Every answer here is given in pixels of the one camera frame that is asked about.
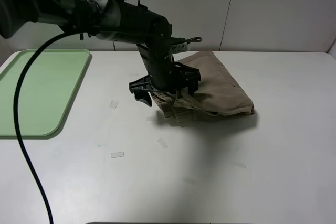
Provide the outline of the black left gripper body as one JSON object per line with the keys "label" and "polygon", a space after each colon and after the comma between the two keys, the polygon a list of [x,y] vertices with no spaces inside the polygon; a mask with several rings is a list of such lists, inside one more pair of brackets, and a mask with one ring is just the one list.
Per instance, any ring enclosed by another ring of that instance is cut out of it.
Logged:
{"label": "black left gripper body", "polygon": [[145,40],[144,45],[138,44],[138,50],[152,85],[157,90],[175,92],[178,78],[201,79],[198,69],[174,60],[170,48],[171,24],[156,22],[151,27],[150,32],[151,37]]}

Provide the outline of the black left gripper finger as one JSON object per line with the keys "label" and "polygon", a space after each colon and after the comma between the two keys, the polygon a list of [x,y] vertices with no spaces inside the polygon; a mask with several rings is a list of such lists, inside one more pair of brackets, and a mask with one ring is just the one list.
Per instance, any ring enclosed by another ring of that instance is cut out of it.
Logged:
{"label": "black left gripper finger", "polygon": [[187,89],[187,93],[191,96],[198,90],[200,78],[198,79],[177,79],[177,98],[182,98],[182,90]]}
{"label": "black left gripper finger", "polygon": [[149,75],[129,83],[129,91],[134,94],[136,101],[142,102],[147,106],[152,106],[151,93],[157,92],[152,85]]}

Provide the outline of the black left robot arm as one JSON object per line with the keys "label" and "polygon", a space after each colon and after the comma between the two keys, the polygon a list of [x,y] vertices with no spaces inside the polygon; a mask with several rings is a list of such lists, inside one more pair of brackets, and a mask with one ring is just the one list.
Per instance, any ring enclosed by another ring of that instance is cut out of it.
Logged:
{"label": "black left robot arm", "polygon": [[178,45],[200,42],[172,37],[172,25],[162,15],[128,0],[1,0],[1,36],[11,38],[25,23],[57,25],[65,35],[94,36],[135,44],[147,75],[129,84],[137,101],[151,105],[151,93],[193,95],[199,86],[198,69],[178,63]]}

